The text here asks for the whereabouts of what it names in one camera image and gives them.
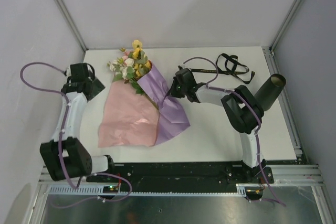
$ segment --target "black ribbon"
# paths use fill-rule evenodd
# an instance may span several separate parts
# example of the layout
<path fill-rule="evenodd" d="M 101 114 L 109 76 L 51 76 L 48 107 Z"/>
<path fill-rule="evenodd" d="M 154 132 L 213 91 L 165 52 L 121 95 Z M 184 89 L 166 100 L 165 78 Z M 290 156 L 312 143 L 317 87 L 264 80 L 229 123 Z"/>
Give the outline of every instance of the black ribbon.
<path fill-rule="evenodd" d="M 219 61 L 220 57 L 224 57 L 226 59 L 225 63 L 224 63 L 224 66 L 225 66 L 226 70 L 222 70 L 218 66 L 218 61 Z M 227 67 L 227 64 L 228 64 L 229 61 L 231 63 L 233 63 L 233 67 L 231 69 L 229 69 Z M 250 78 L 250 80 L 249 81 L 242 80 L 238 75 L 249 73 L 250 69 L 248 68 L 248 66 L 246 66 L 246 65 L 241 64 L 240 62 L 238 62 L 238 56 L 236 56 L 236 55 L 231 55 L 231 56 L 229 56 L 227 54 L 221 54 L 221 55 L 219 55 L 218 58 L 217 58 L 217 60 L 216 60 L 216 66 L 218 68 L 218 73 L 225 74 L 227 76 L 228 75 L 234 76 L 234 77 L 238 78 L 239 80 L 241 80 L 245 84 L 250 84 L 250 82 L 252 81 L 254 75 L 256 74 L 254 71 L 251 71 L 251 78 Z M 245 71 L 236 71 L 237 66 L 241 66 L 241 67 L 245 68 Z M 192 72 L 195 72 L 195 73 L 217 73 L 216 70 L 208 70 L 208 69 L 190 68 L 190 70 Z"/>

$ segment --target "dark cup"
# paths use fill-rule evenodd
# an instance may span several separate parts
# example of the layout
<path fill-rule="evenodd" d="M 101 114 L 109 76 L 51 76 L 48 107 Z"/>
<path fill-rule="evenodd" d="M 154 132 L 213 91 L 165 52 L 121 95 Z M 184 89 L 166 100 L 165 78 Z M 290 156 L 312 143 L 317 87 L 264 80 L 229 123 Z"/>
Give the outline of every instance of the dark cup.
<path fill-rule="evenodd" d="M 278 73 L 272 74 L 265 81 L 254 96 L 264 111 L 272 107 L 285 85 L 286 79 Z"/>

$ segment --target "flower bouquet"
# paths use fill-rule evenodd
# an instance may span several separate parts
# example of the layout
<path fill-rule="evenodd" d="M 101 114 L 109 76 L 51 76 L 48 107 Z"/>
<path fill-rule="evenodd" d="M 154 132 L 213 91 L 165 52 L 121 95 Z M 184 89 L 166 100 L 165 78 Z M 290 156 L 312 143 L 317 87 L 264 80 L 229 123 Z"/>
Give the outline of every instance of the flower bouquet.
<path fill-rule="evenodd" d="M 114 73 L 99 127 L 99 147 L 153 146 L 179 135 L 190 126 L 176 98 L 167 96 L 167 83 L 135 40 L 133 50 L 108 62 Z"/>

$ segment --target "gray floor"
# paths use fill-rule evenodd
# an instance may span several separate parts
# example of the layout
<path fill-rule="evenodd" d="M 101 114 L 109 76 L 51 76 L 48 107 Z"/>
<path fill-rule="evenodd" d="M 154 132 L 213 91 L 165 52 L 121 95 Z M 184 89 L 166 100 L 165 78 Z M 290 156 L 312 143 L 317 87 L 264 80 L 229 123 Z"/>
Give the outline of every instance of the gray floor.
<path fill-rule="evenodd" d="M 310 187 L 281 187 L 275 188 L 275 191 L 287 204 L 286 208 L 269 202 L 249 204 L 240 197 L 130 197 L 121 202 L 104 204 L 94 199 L 62 210 L 48 204 L 42 223 L 322 223 Z M 48 200 L 64 206 L 85 197 L 49 196 Z M 264 197 L 270 197 L 268 189 Z"/>

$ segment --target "yellow rose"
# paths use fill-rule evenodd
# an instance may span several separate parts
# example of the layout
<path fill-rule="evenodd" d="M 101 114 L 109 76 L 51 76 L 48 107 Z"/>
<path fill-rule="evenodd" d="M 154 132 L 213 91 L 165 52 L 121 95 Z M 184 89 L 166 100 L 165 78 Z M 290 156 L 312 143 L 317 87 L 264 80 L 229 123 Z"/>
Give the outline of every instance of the yellow rose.
<path fill-rule="evenodd" d="M 149 60 L 145 63 L 145 67 L 147 67 L 148 69 L 151 69 L 152 64 Z"/>
<path fill-rule="evenodd" d="M 134 59 L 134 60 L 136 60 L 138 57 L 139 57 L 139 53 L 140 53 L 140 51 L 141 51 L 141 48 L 135 48 L 135 50 L 134 50 L 134 52 L 133 52 L 133 55 L 132 55 L 132 58 Z"/>
<path fill-rule="evenodd" d="M 140 50 L 141 50 L 142 43 L 139 40 L 136 39 L 135 41 L 133 41 L 132 47 L 134 48 L 134 50 L 136 50 L 137 48 L 140 48 Z"/>

